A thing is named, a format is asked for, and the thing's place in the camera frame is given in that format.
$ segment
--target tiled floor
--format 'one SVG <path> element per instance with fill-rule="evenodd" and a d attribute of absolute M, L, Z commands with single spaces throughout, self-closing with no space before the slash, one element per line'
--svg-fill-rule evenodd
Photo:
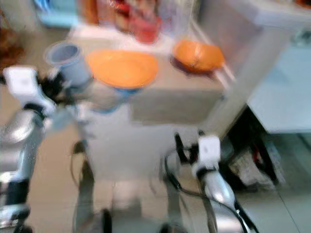
<path fill-rule="evenodd" d="M 44 73 L 46 46 L 65 38 L 66 31 L 46 30 L 26 40 L 23 64 L 34 65 Z M 1 86 L 0 125 L 19 108 L 6 87 Z M 36 233 L 70 233 L 82 226 L 94 212 L 109 208 L 114 233 L 156 233 L 164 221 L 183 224 L 189 232 L 207 229 L 207 210 L 200 199 L 178 195 L 157 179 L 128 182 L 94 182 L 81 154 L 72 156 L 80 140 L 73 125 L 49 134 L 39 148 L 32 178 L 27 223 Z M 238 200 L 261 233 L 309 233 L 311 223 L 311 152 L 297 135 L 274 136 L 288 185 L 276 192 L 238 194 Z M 192 189 L 195 180 L 184 180 Z"/>

